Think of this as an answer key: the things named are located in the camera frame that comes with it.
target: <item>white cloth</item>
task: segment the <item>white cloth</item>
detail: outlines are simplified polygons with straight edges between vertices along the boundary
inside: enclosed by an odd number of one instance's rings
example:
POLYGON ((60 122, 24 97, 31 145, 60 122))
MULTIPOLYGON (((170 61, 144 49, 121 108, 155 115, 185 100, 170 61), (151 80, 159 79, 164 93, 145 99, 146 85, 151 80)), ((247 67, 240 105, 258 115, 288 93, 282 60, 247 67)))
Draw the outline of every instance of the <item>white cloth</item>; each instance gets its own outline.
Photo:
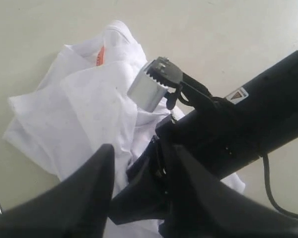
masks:
MULTIPOLYGON (((101 144, 113 144, 116 195, 127 185, 128 164, 141 155, 155 125, 170 113, 165 99, 148 113, 127 97, 146 62, 141 46, 120 21, 91 40, 65 45, 37 91, 9 98, 15 118, 4 139, 60 180, 83 165, 101 144)), ((174 111, 178 119, 184 116, 178 108, 174 111)), ((226 180, 243 192, 245 184, 236 174, 226 180)), ((159 237, 157 227, 157 220, 122 226, 108 220, 104 237, 159 237)))

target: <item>gray surface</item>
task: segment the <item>gray surface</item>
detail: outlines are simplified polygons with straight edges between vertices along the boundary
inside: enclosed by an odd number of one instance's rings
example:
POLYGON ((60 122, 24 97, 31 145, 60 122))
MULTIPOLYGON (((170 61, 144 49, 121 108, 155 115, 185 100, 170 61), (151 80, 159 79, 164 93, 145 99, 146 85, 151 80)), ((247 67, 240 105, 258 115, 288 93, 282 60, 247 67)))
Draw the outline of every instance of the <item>gray surface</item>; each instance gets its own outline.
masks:
MULTIPOLYGON (((124 21, 148 59, 168 56, 225 96, 298 49, 298 0, 0 0, 0 202, 11 208, 54 186, 1 137, 8 96, 34 90, 63 44, 124 21)), ((298 140, 271 154, 276 200, 298 212, 298 140)), ((262 162, 239 172, 246 195, 268 205, 262 162)))

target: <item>black cable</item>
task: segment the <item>black cable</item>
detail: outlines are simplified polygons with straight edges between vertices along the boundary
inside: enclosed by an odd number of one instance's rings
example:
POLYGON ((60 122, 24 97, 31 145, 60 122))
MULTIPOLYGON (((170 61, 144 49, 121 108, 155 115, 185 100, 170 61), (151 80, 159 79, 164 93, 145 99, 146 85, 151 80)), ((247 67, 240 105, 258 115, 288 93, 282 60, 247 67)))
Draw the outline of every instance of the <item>black cable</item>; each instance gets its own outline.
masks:
POLYGON ((268 154, 264 154, 264 155, 262 155, 262 157, 263 157, 263 162, 264 162, 265 188, 266 188, 266 193, 267 193, 267 196, 268 196, 268 199, 269 199, 270 203, 280 213, 282 213, 286 216, 298 219, 298 214, 297 213, 293 213, 293 212, 285 210, 284 208, 280 207, 277 204, 277 202, 275 201, 275 199, 273 197, 273 194, 272 194, 271 187, 270 187, 270 170, 269 170, 268 154))

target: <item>sticker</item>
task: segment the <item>sticker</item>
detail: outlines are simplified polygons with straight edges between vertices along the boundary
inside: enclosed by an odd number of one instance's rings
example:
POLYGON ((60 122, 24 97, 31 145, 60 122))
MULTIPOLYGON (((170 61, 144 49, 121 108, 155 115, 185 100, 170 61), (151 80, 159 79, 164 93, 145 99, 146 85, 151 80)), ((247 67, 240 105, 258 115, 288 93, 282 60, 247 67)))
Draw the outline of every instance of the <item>sticker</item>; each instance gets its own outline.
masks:
POLYGON ((229 94, 228 96, 226 96, 226 99, 229 100, 231 103, 237 104, 243 101, 248 96, 249 94, 244 88, 239 88, 236 91, 229 94))
POLYGON ((100 66, 104 63, 104 53, 105 53, 105 47, 103 46, 96 58, 96 66, 100 66))

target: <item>floor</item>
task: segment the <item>floor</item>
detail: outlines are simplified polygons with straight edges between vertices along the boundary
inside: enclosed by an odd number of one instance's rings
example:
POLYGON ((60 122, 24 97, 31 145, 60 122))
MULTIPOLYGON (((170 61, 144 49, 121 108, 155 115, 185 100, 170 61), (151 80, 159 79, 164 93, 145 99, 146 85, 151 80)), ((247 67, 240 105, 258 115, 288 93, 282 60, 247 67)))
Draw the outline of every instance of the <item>floor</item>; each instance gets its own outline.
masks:
MULTIPOLYGON (((1 137, 6 99, 33 91, 63 44, 124 21, 148 59, 168 56, 225 96, 298 49, 298 0, 0 0, 0 202, 4 210, 58 183, 1 137)), ((272 189, 298 212, 298 139, 271 157, 272 189)), ((269 205, 262 162, 239 171, 246 196, 269 205)))

